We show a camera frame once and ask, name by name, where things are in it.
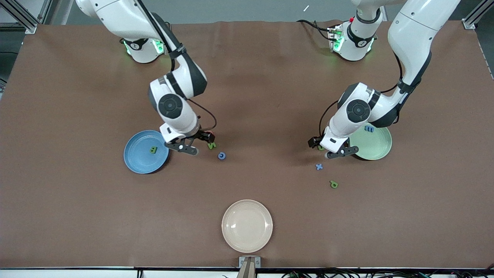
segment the beige plate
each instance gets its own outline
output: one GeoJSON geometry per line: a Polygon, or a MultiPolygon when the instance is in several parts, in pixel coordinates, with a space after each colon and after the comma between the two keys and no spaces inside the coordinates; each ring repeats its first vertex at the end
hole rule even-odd
{"type": "Polygon", "coordinates": [[[228,245],[242,253],[264,247],[273,233],[273,219],[268,209],[254,200],[241,200],[231,205],[221,222],[228,245]]]}

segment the floor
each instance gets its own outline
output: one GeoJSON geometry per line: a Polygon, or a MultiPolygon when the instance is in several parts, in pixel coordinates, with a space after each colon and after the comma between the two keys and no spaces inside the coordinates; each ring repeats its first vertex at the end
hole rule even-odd
{"type": "MultiPolygon", "coordinates": [[[[460,20],[465,17],[479,1],[462,0],[450,19],[460,20]]],[[[354,6],[348,0],[287,0],[283,1],[283,4],[280,4],[278,0],[169,0],[166,4],[162,1],[144,0],[144,3],[151,11],[156,11],[172,24],[257,20],[296,21],[298,19],[347,20],[355,14],[354,6]]],[[[58,0],[57,5],[53,7],[51,24],[101,24],[98,19],[83,14],[74,0],[58,0]]],[[[399,12],[401,5],[386,6],[385,9],[388,19],[391,20],[399,12]]],[[[494,65],[494,9],[484,15],[475,31],[486,61],[494,65]]],[[[23,32],[0,31],[0,51],[18,52],[24,36],[23,32]]],[[[8,81],[15,59],[15,54],[0,53],[1,79],[8,81]]],[[[4,85],[0,80],[0,98],[4,85]]]]}

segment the black cable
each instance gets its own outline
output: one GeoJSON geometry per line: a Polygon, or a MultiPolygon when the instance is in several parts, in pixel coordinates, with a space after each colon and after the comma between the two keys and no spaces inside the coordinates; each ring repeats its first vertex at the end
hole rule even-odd
{"type": "Polygon", "coordinates": [[[213,117],[214,125],[212,127],[210,127],[210,128],[202,129],[202,131],[212,130],[213,128],[216,127],[216,125],[218,124],[218,121],[216,120],[216,117],[213,115],[213,113],[211,113],[209,110],[207,110],[206,108],[202,107],[202,105],[198,104],[197,102],[195,102],[195,101],[193,101],[191,99],[188,99],[188,101],[190,101],[193,104],[197,105],[199,108],[201,108],[202,110],[206,111],[209,115],[211,115],[211,117],[213,117]]]}
{"type": "MultiPolygon", "coordinates": [[[[403,77],[403,68],[401,66],[400,59],[398,58],[398,56],[396,54],[395,54],[395,58],[396,58],[396,61],[398,62],[398,67],[400,67],[400,79],[401,79],[403,77]]],[[[398,83],[396,83],[391,89],[382,91],[381,93],[387,93],[391,90],[394,90],[396,88],[396,86],[398,86],[398,83]]]]}
{"type": "Polygon", "coordinates": [[[304,20],[304,19],[297,20],[297,22],[302,22],[302,23],[307,23],[307,24],[309,24],[311,27],[316,28],[316,29],[317,29],[317,31],[319,32],[319,34],[321,34],[321,36],[323,36],[323,38],[325,38],[325,39],[326,39],[326,40],[328,40],[328,41],[336,42],[336,39],[332,39],[332,38],[330,38],[330,37],[326,37],[326,36],[323,34],[323,32],[321,32],[321,31],[326,31],[326,32],[327,32],[328,30],[327,30],[327,29],[324,29],[324,28],[321,28],[321,27],[319,27],[319,26],[317,26],[317,22],[316,22],[315,20],[314,20],[314,24],[313,24],[313,23],[310,23],[309,21],[304,20]]]}
{"type": "MultiPolygon", "coordinates": [[[[166,42],[165,36],[161,32],[161,29],[157,25],[156,21],[153,19],[153,17],[151,16],[150,12],[148,11],[148,8],[146,8],[146,6],[142,2],[142,0],[137,0],[137,2],[139,3],[139,5],[141,5],[142,10],[144,11],[144,13],[148,17],[149,21],[153,25],[153,28],[156,30],[156,32],[158,33],[158,35],[160,35],[160,38],[161,38],[163,44],[165,45],[166,50],[168,51],[168,53],[170,53],[171,52],[170,46],[166,42]]],[[[170,71],[173,71],[174,69],[175,69],[175,60],[174,59],[171,59],[171,69],[170,69],[170,71]]]]}
{"type": "MultiPolygon", "coordinates": [[[[300,20],[297,20],[297,22],[307,23],[310,26],[312,26],[313,28],[317,28],[317,29],[319,29],[321,31],[328,31],[327,29],[324,29],[324,28],[321,28],[321,27],[317,26],[317,24],[315,25],[314,23],[316,23],[316,21],[314,21],[314,23],[312,23],[312,22],[307,21],[305,19],[300,19],[300,20]]],[[[334,28],[334,27],[336,27],[338,25],[340,25],[340,24],[331,25],[331,26],[328,26],[328,28],[334,28]]]]}
{"type": "Polygon", "coordinates": [[[314,25],[316,25],[316,28],[317,28],[317,31],[319,31],[319,34],[321,34],[321,36],[323,36],[323,38],[325,38],[326,40],[328,41],[332,41],[332,42],[336,42],[337,39],[333,39],[333,38],[330,38],[330,37],[326,37],[323,32],[321,31],[321,29],[319,28],[319,26],[317,26],[317,22],[314,20],[314,25]]]}
{"type": "MultiPolygon", "coordinates": [[[[165,21],[165,24],[168,25],[168,29],[170,29],[170,32],[171,31],[171,23],[169,23],[168,21],[165,21]]],[[[170,54],[171,52],[171,49],[170,47],[168,46],[168,44],[165,44],[165,47],[166,47],[166,50],[168,51],[168,54],[170,54]]],[[[171,59],[171,70],[170,71],[173,71],[175,69],[175,59],[171,59]]]]}
{"type": "Polygon", "coordinates": [[[323,135],[323,132],[321,131],[321,123],[323,122],[323,118],[324,118],[324,116],[326,115],[326,113],[328,112],[328,110],[329,110],[329,109],[330,109],[333,105],[335,105],[337,102],[338,102],[338,100],[337,100],[337,101],[335,101],[335,102],[333,102],[333,103],[331,103],[331,105],[330,105],[330,106],[328,106],[328,107],[326,108],[326,110],[324,111],[323,115],[321,116],[321,119],[319,120],[319,136],[322,136],[322,135],[323,135]]]}

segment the blue plate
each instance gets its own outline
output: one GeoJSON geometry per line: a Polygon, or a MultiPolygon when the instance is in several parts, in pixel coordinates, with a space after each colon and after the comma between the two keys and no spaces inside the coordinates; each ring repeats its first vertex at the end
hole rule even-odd
{"type": "Polygon", "coordinates": [[[129,169],[138,174],[148,174],[159,169],[168,158],[169,149],[161,133],[144,130],[127,142],[123,160],[129,169]]]}

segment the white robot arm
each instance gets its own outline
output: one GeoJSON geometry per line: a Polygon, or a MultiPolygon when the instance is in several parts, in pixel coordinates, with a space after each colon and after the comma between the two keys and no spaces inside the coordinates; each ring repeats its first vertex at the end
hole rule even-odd
{"type": "Polygon", "coordinates": [[[180,66],[152,81],[148,96],[165,123],[160,127],[166,146],[179,152],[197,155],[194,139],[214,141],[214,135],[201,130],[197,115],[187,99],[202,94],[207,79],[202,69],[191,59],[165,22],[150,13],[142,0],[76,0],[88,16],[97,17],[113,34],[124,38],[129,54],[141,63],[158,57],[157,42],[163,42],[169,56],[180,66]]]}
{"type": "Polygon", "coordinates": [[[391,48],[405,68],[405,75],[399,79],[393,94],[383,95],[362,83],[350,85],[340,97],[338,111],[330,119],[323,136],[311,138],[309,146],[321,145],[329,151],[327,158],[346,156],[358,151],[358,148],[344,145],[363,124],[369,122],[378,128],[393,124],[429,65],[434,36],[459,2],[409,0],[388,31],[391,48]]]}
{"type": "Polygon", "coordinates": [[[352,21],[335,26],[329,37],[333,52],[349,61],[358,61],[370,51],[377,28],[382,22],[381,6],[406,0],[351,0],[357,7],[352,21]]]}

